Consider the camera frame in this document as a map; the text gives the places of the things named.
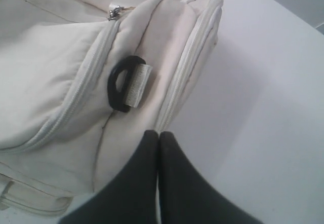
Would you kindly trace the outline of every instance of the zipper track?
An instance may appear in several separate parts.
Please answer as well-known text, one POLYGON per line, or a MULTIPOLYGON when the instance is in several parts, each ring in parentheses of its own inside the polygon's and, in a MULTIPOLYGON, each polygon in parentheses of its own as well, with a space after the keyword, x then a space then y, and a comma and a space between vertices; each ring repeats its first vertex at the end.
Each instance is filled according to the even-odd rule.
POLYGON ((75 89, 74 95, 70 100, 70 103, 58 113, 54 119, 49 119, 43 127, 38 131, 38 133, 29 141, 23 143, 20 146, 15 146, 13 148, 3 148, 0 150, 0 154, 16 154, 25 151, 32 150, 34 148, 40 147, 48 142, 73 116, 76 107, 82 100, 83 95, 87 92, 87 89, 91 83, 93 75, 96 73, 99 66, 103 64, 103 50, 107 46, 108 41, 111 41, 111 36, 115 37, 119 27, 119 21, 113 22, 112 26, 107 26, 103 30, 102 38, 100 41, 100 46, 93 52, 91 56, 91 62, 89 62, 86 71, 84 72, 82 78, 79 81, 78 87, 75 89))
POLYGON ((222 2, 223 0, 211 0, 207 9, 198 18, 197 24, 190 35, 193 36, 193 39, 190 43, 187 43, 186 47, 184 48, 183 55, 181 56, 179 65, 174 73, 166 98, 159 112, 155 125, 157 132, 162 132, 165 130, 168 124, 171 122, 173 112, 177 107, 181 92, 183 91, 187 83, 187 79, 196 64, 207 36, 214 26, 215 19, 211 19, 211 17, 215 16, 214 14, 218 11, 217 7, 220 8, 222 6, 222 2))

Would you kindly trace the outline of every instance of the bag pocket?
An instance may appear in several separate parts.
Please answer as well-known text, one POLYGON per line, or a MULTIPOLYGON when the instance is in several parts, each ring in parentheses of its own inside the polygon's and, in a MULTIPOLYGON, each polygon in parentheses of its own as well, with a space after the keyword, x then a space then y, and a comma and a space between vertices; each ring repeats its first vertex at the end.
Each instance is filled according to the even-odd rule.
POLYGON ((118 21, 38 24, 0 47, 0 153, 50 140, 87 99, 118 21))

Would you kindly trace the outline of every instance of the zipper pull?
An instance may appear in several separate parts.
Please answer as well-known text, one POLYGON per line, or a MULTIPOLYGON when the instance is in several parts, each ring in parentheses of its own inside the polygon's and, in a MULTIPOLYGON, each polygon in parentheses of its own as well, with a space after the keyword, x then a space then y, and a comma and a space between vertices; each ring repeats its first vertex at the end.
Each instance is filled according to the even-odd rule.
POLYGON ((108 20, 116 20, 121 13, 123 13, 125 11, 129 11, 129 10, 133 10, 133 9, 135 9, 135 7, 125 8, 125 7, 117 6, 113 10, 109 11, 108 20))

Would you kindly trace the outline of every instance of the white backpack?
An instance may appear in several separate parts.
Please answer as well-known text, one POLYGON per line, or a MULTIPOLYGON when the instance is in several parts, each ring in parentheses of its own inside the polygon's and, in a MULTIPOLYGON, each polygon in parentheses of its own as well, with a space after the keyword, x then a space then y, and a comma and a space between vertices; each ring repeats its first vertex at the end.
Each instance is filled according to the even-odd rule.
POLYGON ((0 0, 1 209, 59 216, 107 185, 188 97, 222 4, 0 0))

